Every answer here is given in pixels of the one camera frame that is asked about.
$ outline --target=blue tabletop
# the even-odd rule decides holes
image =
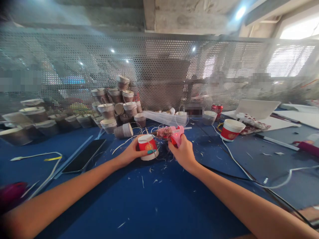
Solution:
[[[246,177],[229,157],[222,140],[212,126],[204,126],[200,121],[190,121],[188,126],[193,128],[186,130],[185,135],[193,142],[198,162],[234,176]],[[11,158],[57,151],[63,154],[62,159],[66,160],[89,136],[93,135],[92,140],[96,138],[98,132],[97,127],[77,129],[22,147],[13,147],[1,142],[1,184],[17,181],[33,184],[38,180],[41,183],[56,163],[44,162],[48,156],[14,162],[10,161]],[[90,162],[88,170],[119,155],[129,144],[127,142],[111,155],[125,140],[115,139],[114,135],[108,134],[101,138],[107,140],[100,150],[105,153],[97,155]],[[268,177],[268,186],[282,182],[287,169],[318,164],[306,153],[292,152],[261,139],[254,139],[253,136],[239,136],[234,142],[228,143],[228,146],[234,157],[260,182]],[[160,144],[159,151],[159,160],[136,159],[129,166],[113,173],[51,223],[38,238],[176,238],[177,235],[182,238],[232,238],[249,233],[218,198],[198,179],[183,170],[172,154],[167,153],[164,143]],[[262,152],[271,154],[274,151],[283,152],[285,155],[261,155]],[[318,204],[319,197],[313,192],[309,193],[308,188],[304,186],[307,184],[305,180],[316,179],[313,174],[296,173],[289,186],[276,192],[300,208]],[[53,180],[46,190],[76,175],[62,174]],[[228,179],[276,203],[267,192],[255,184]],[[291,187],[296,185],[303,186],[304,198],[293,193]],[[311,186],[313,191],[318,191],[315,184],[312,183]]]

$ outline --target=metal mesh panel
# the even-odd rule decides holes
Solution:
[[[316,40],[43,29],[5,29],[0,40],[2,74],[15,75],[2,84],[0,114],[33,98],[43,98],[54,112],[74,102],[91,108],[90,90],[115,87],[118,74],[131,80],[145,110],[189,103],[234,110],[241,99],[301,103],[318,97],[317,82],[302,87],[318,74]],[[40,72],[40,90],[23,86],[35,82],[29,72]]]

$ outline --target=red paper cup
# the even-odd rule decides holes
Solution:
[[[224,127],[222,129],[222,133],[220,137],[228,142],[233,142],[237,135],[246,127],[243,123],[232,120],[226,119],[224,122]]]
[[[156,150],[156,152],[154,153],[141,157],[141,160],[149,161],[156,158],[159,155],[159,151],[157,149],[153,135],[151,134],[143,135],[139,137],[138,141],[139,141],[140,151],[144,151],[144,150],[148,151],[148,150],[154,150],[154,149]]]

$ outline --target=left hand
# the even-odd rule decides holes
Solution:
[[[138,138],[143,136],[143,134],[138,135],[132,143],[124,150],[123,153],[121,153],[119,156],[114,158],[114,160],[118,163],[120,163],[121,167],[127,166],[129,163],[131,163],[134,159],[146,156],[149,154],[154,153],[153,150],[145,150],[145,151],[139,151],[139,142]]]

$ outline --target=black cable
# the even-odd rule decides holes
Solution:
[[[230,175],[230,174],[227,174],[227,173],[224,173],[224,172],[221,172],[217,169],[213,169],[211,167],[208,167],[208,166],[205,166],[203,164],[201,164],[202,166],[204,166],[205,168],[213,171],[213,172],[216,172],[216,173],[219,173],[221,175],[225,175],[225,176],[228,176],[228,177],[231,177],[231,178],[235,178],[235,179],[239,179],[239,180],[244,180],[244,181],[250,181],[250,182],[253,182],[253,183],[256,183],[256,184],[259,184],[259,185],[262,185],[260,182],[256,181],[256,180],[250,180],[250,179],[246,179],[246,178],[241,178],[241,177],[237,177],[237,176],[234,176],[234,175]],[[283,203],[285,203],[289,208],[291,208],[295,213],[297,213],[304,221],[305,223],[307,223],[311,228],[314,229],[313,225],[311,224],[310,221],[308,221],[300,212],[298,212],[298,210],[296,208],[294,208],[290,203],[288,203],[285,199],[283,199],[281,196],[279,196],[277,193],[275,193],[273,190],[271,189],[268,189],[270,193],[272,193],[273,195],[275,195],[277,198],[279,198]]]

